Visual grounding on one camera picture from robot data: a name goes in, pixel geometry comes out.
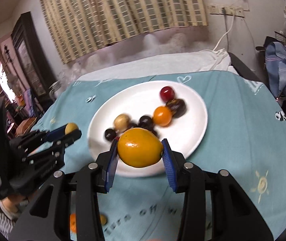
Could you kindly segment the person's left hand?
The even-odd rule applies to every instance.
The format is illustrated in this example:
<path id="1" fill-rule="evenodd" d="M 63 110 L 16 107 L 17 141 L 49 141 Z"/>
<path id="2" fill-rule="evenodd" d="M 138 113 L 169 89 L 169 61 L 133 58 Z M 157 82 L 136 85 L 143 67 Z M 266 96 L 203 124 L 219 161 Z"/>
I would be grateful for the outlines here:
<path id="1" fill-rule="evenodd" d="M 0 203 L 5 208 L 7 212 L 10 213 L 18 213 L 19 211 L 19 204 L 23 201 L 28 200 L 28 196 L 23 196 L 19 194 L 12 194 L 8 195 L 6 198 L 0 200 Z"/>

